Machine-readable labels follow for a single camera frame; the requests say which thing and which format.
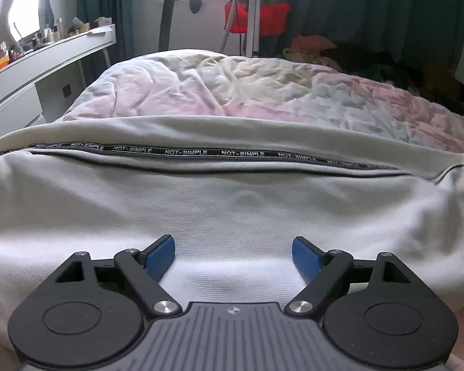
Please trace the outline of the white track pants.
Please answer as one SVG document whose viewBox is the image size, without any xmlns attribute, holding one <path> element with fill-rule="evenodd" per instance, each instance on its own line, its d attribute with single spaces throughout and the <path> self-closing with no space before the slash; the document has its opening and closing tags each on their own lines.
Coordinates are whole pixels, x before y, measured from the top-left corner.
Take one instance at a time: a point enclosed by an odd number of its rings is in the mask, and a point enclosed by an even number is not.
<svg viewBox="0 0 464 371">
<path fill-rule="evenodd" d="M 17 305 L 75 251 L 173 235 L 181 303 L 288 301 L 298 235 L 391 251 L 464 306 L 464 153 L 353 131 L 219 117 L 56 122 L 0 138 L 0 344 Z"/>
</svg>

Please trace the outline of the pile of dark clothes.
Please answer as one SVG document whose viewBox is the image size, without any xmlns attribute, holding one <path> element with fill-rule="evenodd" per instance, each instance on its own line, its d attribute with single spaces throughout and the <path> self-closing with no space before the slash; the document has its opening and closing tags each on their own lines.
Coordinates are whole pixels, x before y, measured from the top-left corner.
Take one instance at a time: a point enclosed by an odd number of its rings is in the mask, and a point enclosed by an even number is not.
<svg viewBox="0 0 464 371">
<path fill-rule="evenodd" d="M 446 65 L 417 59 L 397 62 L 385 51 L 371 52 L 357 45 L 336 44 L 319 35 L 298 35 L 282 54 L 293 62 L 324 65 L 393 85 L 464 116 L 464 83 Z"/>
</svg>

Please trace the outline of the pink pastel bed quilt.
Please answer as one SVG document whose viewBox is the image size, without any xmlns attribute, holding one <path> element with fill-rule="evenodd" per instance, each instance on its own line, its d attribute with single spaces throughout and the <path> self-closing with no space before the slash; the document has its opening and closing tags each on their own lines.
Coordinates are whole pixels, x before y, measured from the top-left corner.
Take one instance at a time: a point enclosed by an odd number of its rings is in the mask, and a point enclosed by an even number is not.
<svg viewBox="0 0 464 371">
<path fill-rule="evenodd" d="M 146 54 L 115 64 L 63 117 L 157 115 L 305 123 L 464 153 L 464 116 L 394 85 L 325 65 L 201 49 Z"/>
</svg>

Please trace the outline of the white dressing table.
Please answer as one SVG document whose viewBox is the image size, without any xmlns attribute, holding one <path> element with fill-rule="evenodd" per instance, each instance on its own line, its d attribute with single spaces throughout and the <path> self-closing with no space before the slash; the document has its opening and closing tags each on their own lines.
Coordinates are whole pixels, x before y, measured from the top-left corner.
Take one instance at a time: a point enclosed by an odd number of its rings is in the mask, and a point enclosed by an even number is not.
<svg viewBox="0 0 464 371">
<path fill-rule="evenodd" d="M 52 43 L 0 70 L 0 137 L 45 123 L 37 83 L 64 67 L 101 51 L 111 65 L 107 48 L 116 44 L 115 26 L 105 25 Z"/>
</svg>

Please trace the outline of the teal curtain right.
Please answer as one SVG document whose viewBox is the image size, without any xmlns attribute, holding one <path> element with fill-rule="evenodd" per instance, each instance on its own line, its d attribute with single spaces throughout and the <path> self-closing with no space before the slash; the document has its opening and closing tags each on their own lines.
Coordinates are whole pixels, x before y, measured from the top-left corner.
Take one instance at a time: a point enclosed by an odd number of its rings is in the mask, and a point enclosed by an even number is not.
<svg viewBox="0 0 464 371">
<path fill-rule="evenodd" d="M 456 69 L 464 48 L 464 0 L 281 0 L 286 28 L 262 39 L 278 55 L 298 35 L 385 52 L 396 62 Z"/>
</svg>

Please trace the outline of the teal curtain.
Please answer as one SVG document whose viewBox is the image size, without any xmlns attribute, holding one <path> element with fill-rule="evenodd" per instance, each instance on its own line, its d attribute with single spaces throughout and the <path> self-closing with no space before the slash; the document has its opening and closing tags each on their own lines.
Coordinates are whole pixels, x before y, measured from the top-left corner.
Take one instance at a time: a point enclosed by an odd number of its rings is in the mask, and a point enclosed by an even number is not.
<svg viewBox="0 0 464 371">
<path fill-rule="evenodd" d="M 111 64 L 134 56 L 132 0 L 77 0 L 77 17 L 91 23 L 99 18 L 111 18 L 115 25 L 116 43 L 108 48 Z"/>
<path fill-rule="evenodd" d="M 456 69 L 464 48 L 464 0 L 281 0 L 286 28 L 262 39 L 278 55 L 298 35 L 385 52 L 396 62 Z"/>
</svg>

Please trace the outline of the teal curtain left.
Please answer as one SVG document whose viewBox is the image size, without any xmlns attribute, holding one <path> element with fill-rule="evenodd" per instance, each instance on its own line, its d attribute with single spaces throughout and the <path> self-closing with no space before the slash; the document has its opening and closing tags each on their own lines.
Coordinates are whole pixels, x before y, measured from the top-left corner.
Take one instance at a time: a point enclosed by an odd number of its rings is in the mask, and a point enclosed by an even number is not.
<svg viewBox="0 0 464 371">
<path fill-rule="evenodd" d="M 111 18 L 115 25 L 116 43 L 108 48 L 111 64 L 134 56 L 132 0 L 77 0 L 77 17 L 91 23 L 99 18 Z"/>
</svg>

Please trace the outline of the vanity mirror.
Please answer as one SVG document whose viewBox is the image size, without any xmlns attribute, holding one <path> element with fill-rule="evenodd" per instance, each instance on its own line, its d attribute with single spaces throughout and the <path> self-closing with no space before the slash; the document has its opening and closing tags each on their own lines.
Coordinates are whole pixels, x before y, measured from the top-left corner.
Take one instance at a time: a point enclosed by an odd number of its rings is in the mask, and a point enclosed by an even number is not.
<svg viewBox="0 0 464 371">
<path fill-rule="evenodd" d="M 6 24 L 12 39 L 22 45 L 38 32 L 55 25 L 50 0 L 12 0 Z"/>
</svg>

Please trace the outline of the garment steamer stand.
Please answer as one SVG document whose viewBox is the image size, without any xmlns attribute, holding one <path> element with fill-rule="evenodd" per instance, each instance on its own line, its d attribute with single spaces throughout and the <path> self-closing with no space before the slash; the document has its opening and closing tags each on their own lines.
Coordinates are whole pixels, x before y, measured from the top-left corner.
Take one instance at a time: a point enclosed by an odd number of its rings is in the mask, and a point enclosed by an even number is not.
<svg viewBox="0 0 464 371">
<path fill-rule="evenodd" d="M 239 30 L 239 55 L 253 58 L 260 50 L 261 0 L 230 0 L 230 10 L 225 19 L 225 30 L 219 45 L 219 54 L 225 52 L 233 25 Z"/>
</svg>

